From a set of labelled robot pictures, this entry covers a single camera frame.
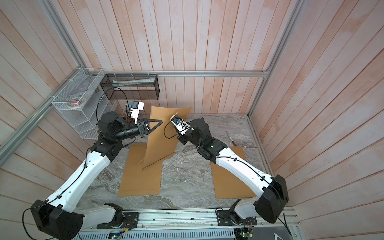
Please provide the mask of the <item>brown kraft file bag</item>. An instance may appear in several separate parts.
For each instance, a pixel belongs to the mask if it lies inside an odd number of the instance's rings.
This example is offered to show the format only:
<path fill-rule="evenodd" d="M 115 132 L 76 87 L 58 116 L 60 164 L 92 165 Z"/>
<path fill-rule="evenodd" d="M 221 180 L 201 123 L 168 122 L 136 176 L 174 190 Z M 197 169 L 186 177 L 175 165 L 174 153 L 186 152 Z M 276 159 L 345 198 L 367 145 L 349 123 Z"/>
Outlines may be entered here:
<path fill-rule="evenodd" d="M 161 189 L 162 165 L 143 170 L 146 144 L 131 145 L 118 196 L 158 195 Z"/>

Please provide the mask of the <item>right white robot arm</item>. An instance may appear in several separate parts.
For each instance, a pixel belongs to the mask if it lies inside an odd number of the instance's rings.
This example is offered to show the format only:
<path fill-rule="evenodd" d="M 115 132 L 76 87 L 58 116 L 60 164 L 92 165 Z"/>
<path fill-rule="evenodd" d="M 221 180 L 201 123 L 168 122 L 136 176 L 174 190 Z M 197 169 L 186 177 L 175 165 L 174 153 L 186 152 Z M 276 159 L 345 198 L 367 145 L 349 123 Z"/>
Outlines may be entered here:
<path fill-rule="evenodd" d="M 274 224 L 280 218 L 289 201 L 286 180 L 282 176 L 273 177 L 262 172 L 235 154 L 225 143 L 212 137 L 204 118 L 186 122 L 180 116 L 173 115 L 169 123 L 176 130 L 180 143 L 193 144 L 204 159 L 226 169 L 254 192 L 255 197 L 238 199 L 231 206 L 231 222 L 238 225 L 242 220 L 260 216 Z"/>

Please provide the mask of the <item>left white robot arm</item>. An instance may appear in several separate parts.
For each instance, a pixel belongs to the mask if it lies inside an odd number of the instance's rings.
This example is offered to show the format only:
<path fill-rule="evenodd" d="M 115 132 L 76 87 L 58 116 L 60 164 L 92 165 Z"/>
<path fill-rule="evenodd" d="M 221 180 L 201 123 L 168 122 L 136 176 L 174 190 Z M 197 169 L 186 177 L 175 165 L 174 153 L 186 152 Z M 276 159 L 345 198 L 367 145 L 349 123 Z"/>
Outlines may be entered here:
<path fill-rule="evenodd" d="M 96 177 L 116 158 L 123 140 L 144 137 L 159 127 L 161 120 L 142 119 L 128 124 L 115 112 L 107 112 L 97 122 L 99 137 L 86 151 L 83 163 L 46 200 L 36 200 L 29 208 L 37 229 L 52 239 L 71 240 L 86 228 L 107 225 L 120 228 L 125 221 L 122 207 L 106 203 L 75 212 L 75 208 Z"/>

